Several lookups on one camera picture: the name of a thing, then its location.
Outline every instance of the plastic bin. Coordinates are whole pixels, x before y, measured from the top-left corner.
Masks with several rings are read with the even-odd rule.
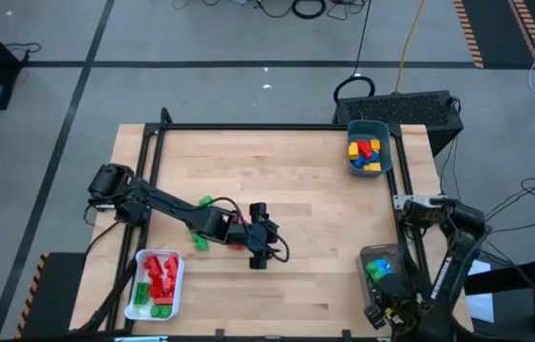
[[[381,150],[379,151],[381,171],[365,171],[353,166],[350,163],[350,160],[346,159],[350,168],[350,173],[358,177],[377,177],[390,171],[392,168],[392,150],[390,149],[390,130],[388,129],[388,126],[384,123],[372,120],[352,121],[347,126],[347,144],[349,145],[358,139],[368,141],[371,139],[378,139],[381,142]]]
[[[161,265],[163,265],[171,256],[175,256],[179,259],[179,270],[176,275],[176,286],[174,288],[174,299],[172,301],[172,313],[166,318],[151,316],[151,308],[153,307],[153,298],[151,297],[149,297],[149,301],[144,305],[134,304],[134,294],[136,293],[138,283],[150,283],[151,281],[148,271],[144,267],[144,261],[150,256],[156,256]],[[130,301],[127,304],[127,307],[125,307],[125,316],[134,320],[152,321],[166,321],[174,317],[179,312],[179,307],[181,305],[182,275],[184,274],[184,261],[182,261],[181,255],[175,251],[141,250],[136,254],[136,262],[138,262],[138,267],[136,268],[136,277],[134,278],[134,288],[132,290]]]

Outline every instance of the orange striped tape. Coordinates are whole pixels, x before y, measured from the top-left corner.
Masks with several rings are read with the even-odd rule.
[[[43,271],[43,267],[45,266],[48,257],[49,253],[43,253],[39,257],[37,268],[35,269],[32,281],[30,282],[29,295],[27,296],[27,300],[24,303],[22,314],[20,314],[20,320],[18,321],[18,327],[14,336],[15,339],[22,338],[22,332],[24,331],[24,327],[27,325],[27,319],[29,319],[30,305],[32,304],[32,300],[35,297],[35,293],[37,291],[37,284],[39,284],[39,279],[41,278],[41,271]]]
[[[457,17],[459,17],[459,22],[461,23],[461,30],[464,32],[464,36],[466,36],[469,54],[472,56],[474,66],[478,68],[485,68],[483,57],[480,54],[478,44],[476,44],[476,37],[474,37],[474,31],[472,30],[472,26],[469,22],[464,3],[462,0],[453,0],[453,4],[455,6],[455,11],[457,12]]]

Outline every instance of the wooden table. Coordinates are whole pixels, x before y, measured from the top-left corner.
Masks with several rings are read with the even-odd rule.
[[[414,193],[438,194],[425,127],[402,128]],[[143,125],[121,125],[111,162],[134,168],[142,132]],[[149,146],[147,179],[154,144],[155,139]],[[349,175],[345,131],[168,131],[161,163],[157,187],[189,202],[204,195],[227,196],[242,210],[251,202],[266,202],[290,245],[291,260],[272,260],[267,270],[256,271],[248,268],[247,252],[215,243],[209,251],[197,252],[183,223],[154,211],[147,248],[182,254],[182,304],[171,321],[137,321],[134,334],[213,335],[215,329],[225,329],[226,335],[340,336],[347,329],[355,337],[390,335],[389,328],[375,331],[362,313],[354,263],[364,246],[397,242],[390,191],[385,176]],[[97,217],[94,237],[112,223],[113,215]],[[122,226],[109,233],[91,251],[71,329],[83,325],[111,289],[123,231]],[[434,278],[447,245],[437,228],[428,230],[424,242]],[[117,327],[124,324],[128,294],[124,290]],[[455,316],[471,329],[463,294]]]

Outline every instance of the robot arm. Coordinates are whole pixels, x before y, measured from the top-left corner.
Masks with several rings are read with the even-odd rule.
[[[269,220],[267,205],[262,202],[250,205],[252,222],[244,222],[238,208],[231,211],[212,205],[190,204],[151,186],[135,177],[129,167],[118,164],[102,165],[87,191],[90,205],[113,204],[115,219],[119,222],[145,224],[146,209],[153,208],[183,221],[203,238],[220,244],[246,246],[253,254],[251,269],[267,268],[267,260],[277,251],[269,246],[278,240],[277,225]]]
[[[482,212],[446,197],[394,197],[394,211],[405,227],[429,229],[437,224],[447,239],[448,251],[438,276],[430,284],[420,274],[408,250],[398,247],[401,272],[367,279],[373,304],[366,314],[378,329],[392,327],[395,342],[506,341],[468,332],[452,315],[473,260],[478,257],[490,228]]]

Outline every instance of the black metal frame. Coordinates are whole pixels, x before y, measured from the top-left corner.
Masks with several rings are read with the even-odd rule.
[[[165,132],[168,130],[333,130],[333,131],[345,131],[347,130],[346,124],[340,123],[173,123],[168,111],[162,108],[161,121],[159,123],[146,123],[143,132],[143,142],[141,144],[141,151],[139,155],[137,165],[137,175],[142,175],[144,171],[144,164],[146,163],[146,156],[148,152],[149,141],[153,135],[157,134],[157,143],[155,145],[155,154],[153,156],[153,163],[151,166],[151,173],[149,176],[149,183],[152,186],[156,185],[157,177],[160,170],[160,164],[162,160],[162,149]],[[394,137],[396,144],[396,151],[398,159],[400,160],[400,171],[402,174],[402,181],[404,183],[405,192],[408,195],[412,195],[411,175],[409,173],[409,166],[407,164],[406,152],[404,149],[404,143],[402,141],[402,132],[399,126],[390,127],[391,133]],[[390,188],[391,201],[392,201],[392,213],[394,214],[394,222],[396,225],[396,236],[398,243],[401,243],[405,247],[408,247],[407,236],[405,227],[401,226],[395,213],[393,212],[393,196],[398,195],[398,189],[396,186],[396,180],[393,168],[387,172],[388,186]],[[137,250],[141,250],[146,247],[146,240],[148,236],[148,229],[150,224],[150,210],[148,211],[147,223],[140,227],[139,240]],[[117,274],[115,281],[121,279],[124,268],[127,264],[127,260],[130,252],[130,245],[132,242],[134,228],[130,226],[125,227],[124,239],[122,241],[122,247],[120,251],[120,257],[118,260]],[[423,245],[423,240],[418,230],[412,230],[413,241],[417,254],[417,261],[419,269],[422,272],[428,272],[428,263]],[[109,312],[109,316],[106,321],[106,329],[115,329],[115,322],[117,320],[117,311],[119,309],[119,299],[114,303]],[[125,320],[124,330],[128,333],[132,332],[134,321],[130,319]],[[274,339],[278,342],[377,342],[382,340],[377,337],[352,337],[351,332],[343,330],[342,337],[269,337],[269,336],[226,336],[228,341],[257,341],[259,339]],[[169,335],[170,341],[224,341],[224,330],[217,329],[214,336],[173,336]]]

